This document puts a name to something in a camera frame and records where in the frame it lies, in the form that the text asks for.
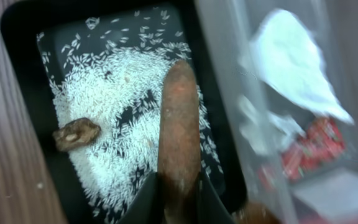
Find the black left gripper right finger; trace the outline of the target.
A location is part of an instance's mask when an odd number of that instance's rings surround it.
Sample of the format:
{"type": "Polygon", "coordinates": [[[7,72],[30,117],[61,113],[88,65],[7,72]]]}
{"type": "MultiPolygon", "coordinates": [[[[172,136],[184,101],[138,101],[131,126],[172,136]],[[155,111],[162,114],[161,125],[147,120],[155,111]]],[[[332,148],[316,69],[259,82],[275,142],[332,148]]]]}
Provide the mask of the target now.
{"type": "Polygon", "coordinates": [[[234,224],[211,181],[203,172],[198,177],[197,216],[199,224],[234,224]]]}

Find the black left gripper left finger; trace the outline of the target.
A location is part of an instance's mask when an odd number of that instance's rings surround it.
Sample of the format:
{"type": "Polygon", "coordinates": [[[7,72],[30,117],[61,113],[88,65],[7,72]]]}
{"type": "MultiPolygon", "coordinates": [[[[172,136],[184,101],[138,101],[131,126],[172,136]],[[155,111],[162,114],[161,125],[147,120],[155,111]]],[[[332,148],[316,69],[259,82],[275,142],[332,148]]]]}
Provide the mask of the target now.
{"type": "Polygon", "coordinates": [[[162,213],[158,174],[151,172],[118,224],[159,224],[162,213]]]}

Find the brown carrot piece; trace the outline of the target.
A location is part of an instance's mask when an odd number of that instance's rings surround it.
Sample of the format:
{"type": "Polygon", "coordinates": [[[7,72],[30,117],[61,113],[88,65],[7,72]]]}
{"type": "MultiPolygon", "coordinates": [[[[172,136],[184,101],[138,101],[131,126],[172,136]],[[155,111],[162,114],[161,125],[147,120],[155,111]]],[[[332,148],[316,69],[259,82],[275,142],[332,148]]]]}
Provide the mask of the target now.
{"type": "Polygon", "coordinates": [[[167,223],[196,223],[201,170],[199,99],[190,64],[178,60],[162,90],[157,173],[167,223]]]}

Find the brown food scrap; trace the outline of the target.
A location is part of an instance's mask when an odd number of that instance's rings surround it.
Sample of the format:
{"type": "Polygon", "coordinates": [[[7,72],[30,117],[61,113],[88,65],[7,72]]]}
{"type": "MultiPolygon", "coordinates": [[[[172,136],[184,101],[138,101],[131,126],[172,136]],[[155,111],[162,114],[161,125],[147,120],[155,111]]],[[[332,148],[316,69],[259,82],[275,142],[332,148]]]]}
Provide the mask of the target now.
{"type": "Polygon", "coordinates": [[[88,118],[79,118],[54,131],[52,137],[58,151],[68,152],[95,142],[100,133],[99,125],[88,118]]]}

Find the red snack wrapper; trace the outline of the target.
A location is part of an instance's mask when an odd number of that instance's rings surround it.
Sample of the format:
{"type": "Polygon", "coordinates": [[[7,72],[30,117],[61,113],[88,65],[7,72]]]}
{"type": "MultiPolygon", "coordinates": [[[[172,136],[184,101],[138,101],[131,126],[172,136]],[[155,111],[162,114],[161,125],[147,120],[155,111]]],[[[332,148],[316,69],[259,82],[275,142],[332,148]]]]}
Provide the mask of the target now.
{"type": "Polygon", "coordinates": [[[303,130],[291,116],[270,115],[284,178],[289,182],[302,179],[344,154],[346,147],[335,120],[316,118],[303,130]]]}

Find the white rice grains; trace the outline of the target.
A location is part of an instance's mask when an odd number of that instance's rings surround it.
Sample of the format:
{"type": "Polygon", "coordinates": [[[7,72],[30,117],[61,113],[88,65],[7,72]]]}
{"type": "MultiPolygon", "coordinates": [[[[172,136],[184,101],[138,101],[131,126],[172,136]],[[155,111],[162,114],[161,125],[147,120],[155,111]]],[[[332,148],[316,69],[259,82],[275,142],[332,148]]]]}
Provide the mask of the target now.
{"type": "Polygon", "coordinates": [[[39,32],[37,45],[59,126],[101,127],[68,156],[94,217],[117,223],[157,169],[163,79],[191,60],[179,13],[160,5],[89,17],[39,32]]]}

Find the black waste tray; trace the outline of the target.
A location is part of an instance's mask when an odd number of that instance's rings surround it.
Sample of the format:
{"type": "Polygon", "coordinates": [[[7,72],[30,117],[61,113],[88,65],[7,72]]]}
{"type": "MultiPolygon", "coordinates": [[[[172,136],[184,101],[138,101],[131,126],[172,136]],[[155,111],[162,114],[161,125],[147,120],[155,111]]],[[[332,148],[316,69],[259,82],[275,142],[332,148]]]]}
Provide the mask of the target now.
{"type": "MultiPolygon", "coordinates": [[[[57,127],[57,119],[36,35],[46,28],[87,17],[153,5],[153,1],[20,1],[2,14],[2,37],[63,211],[70,223],[98,223],[99,219],[91,214],[68,156],[55,149],[51,134],[57,127]]],[[[214,188],[226,210],[234,212],[247,200],[247,188],[207,50],[206,37],[193,1],[171,1],[170,5],[179,13],[185,37],[193,52],[193,67],[204,95],[212,135],[223,167],[223,179],[215,180],[214,188]]]]}

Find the clear plastic waste bin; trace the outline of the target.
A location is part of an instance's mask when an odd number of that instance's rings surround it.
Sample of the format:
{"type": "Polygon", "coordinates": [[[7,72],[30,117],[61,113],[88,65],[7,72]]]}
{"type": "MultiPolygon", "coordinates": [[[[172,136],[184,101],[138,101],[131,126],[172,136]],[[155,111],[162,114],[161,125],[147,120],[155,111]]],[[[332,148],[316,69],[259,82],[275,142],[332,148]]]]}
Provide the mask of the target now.
{"type": "Polygon", "coordinates": [[[240,223],[358,223],[358,1],[197,1],[242,175],[247,200],[234,212],[240,223]],[[268,111],[290,115],[307,130],[319,117],[259,80],[250,42],[267,14],[290,11],[310,31],[325,61],[325,73],[354,124],[335,120],[346,150],[336,160],[296,182],[284,178],[268,111]],[[248,121],[238,106],[244,95],[262,116],[259,131],[267,156],[258,156],[240,133],[248,121]]]}

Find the white crumpled paper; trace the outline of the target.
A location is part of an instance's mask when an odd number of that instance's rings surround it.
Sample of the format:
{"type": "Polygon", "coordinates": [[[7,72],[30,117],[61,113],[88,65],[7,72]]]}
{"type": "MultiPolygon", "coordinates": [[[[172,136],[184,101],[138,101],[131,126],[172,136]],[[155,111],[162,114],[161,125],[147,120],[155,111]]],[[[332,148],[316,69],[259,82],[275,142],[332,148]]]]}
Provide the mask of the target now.
{"type": "MultiPolygon", "coordinates": [[[[256,56],[259,80],[294,105],[318,116],[330,116],[353,125],[354,119],[341,106],[334,88],[325,73],[325,61],[314,38],[296,14],[276,8],[270,11],[250,42],[256,56]]],[[[238,97],[238,106],[248,121],[240,125],[240,133],[258,156],[267,156],[275,149],[285,152],[295,134],[305,135],[301,126],[290,115],[268,111],[273,125],[273,141],[267,149],[259,131],[262,116],[244,95],[238,97]]]]}

